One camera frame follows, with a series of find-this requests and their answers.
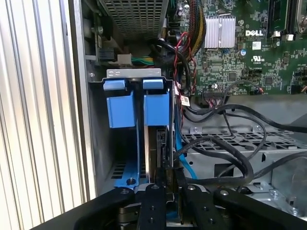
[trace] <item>silver heatsink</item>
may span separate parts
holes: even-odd
[[[221,15],[206,17],[207,34],[204,48],[232,48],[235,46],[236,17]]]
[[[128,40],[157,38],[168,0],[99,0]]]

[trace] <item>yellow wire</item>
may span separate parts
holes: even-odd
[[[203,14],[201,12],[202,12],[202,10],[200,8],[201,27],[200,27],[200,32],[198,34],[198,37],[196,39],[195,46],[193,47],[193,49],[191,51],[192,55],[196,52],[196,48],[197,48],[198,44],[201,42],[201,36],[202,36],[202,31],[203,31],[203,23],[202,22],[204,20]]]

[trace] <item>screw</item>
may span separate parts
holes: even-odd
[[[225,191],[225,190],[220,191],[220,194],[222,194],[224,196],[229,195],[229,193],[227,191]]]
[[[88,73],[88,76],[89,76],[90,78],[93,78],[93,77],[95,76],[95,74],[94,74],[94,73]]]
[[[195,190],[196,188],[195,188],[195,186],[193,186],[193,185],[189,185],[188,186],[188,190]]]
[[[291,209],[289,210],[289,213],[290,213],[291,215],[295,216],[295,217],[299,217],[299,216],[300,216],[300,213],[299,213],[298,208],[295,208],[295,207],[291,208]]]
[[[270,190],[270,195],[273,197],[273,198],[278,198],[279,197],[279,193],[277,190]]]
[[[135,183],[136,183],[136,180],[132,177],[127,180],[127,185],[132,185],[132,184],[135,184]]]
[[[157,186],[156,184],[152,186],[152,189],[159,189],[160,187]]]
[[[261,130],[261,127],[260,127],[260,126],[256,126],[255,129],[256,129],[257,131],[260,131],[260,130]]]
[[[123,191],[120,192],[120,194],[123,194],[123,195],[128,194],[128,193],[129,193],[129,191],[127,189],[123,189]]]

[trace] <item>sticker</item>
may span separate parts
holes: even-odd
[[[176,94],[176,95],[179,95],[179,92],[178,92],[177,87],[175,86],[174,88],[175,88],[175,94]]]
[[[101,36],[98,35],[98,47],[102,48],[102,39]]]
[[[181,104],[184,106],[190,106],[189,98],[185,96],[181,96]]]
[[[174,90],[175,90],[175,94],[176,95],[179,95],[179,91],[178,91],[178,88],[176,86],[176,83],[174,82]]]
[[[261,50],[261,42],[253,42],[253,50]]]

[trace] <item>metal grille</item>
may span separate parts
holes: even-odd
[[[223,141],[236,147],[240,151],[253,151],[260,144],[263,138],[262,134],[263,134],[262,132],[247,132],[247,133],[235,132],[234,136],[231,136],[228,133],[186,134],[184,136],[189,140],[205,136],[212,136],[222,139]],[[302,143],[289,137],[290,134],[291,132],[267,132],[266,142],[264,146],[261,148],[261,150],[299,150],[306,148],[303,146]],[[209,141],[203,142],[197,145],[196,147],[209,151],[223,150],[219,146]]]
[[[114,169],[113,169],[113,173],[111,176],[111,179],[121,179],[123,176],[123,173],[125,171],[125,167],[126,167],[126,162],[125,161],[120,161],[118,162]],[[145,174],[145,164],[142,165],[141,168],[141,178],[146,178],[146,174]]]
[[[128,40],[157,38],[168,0],[100,0]]]

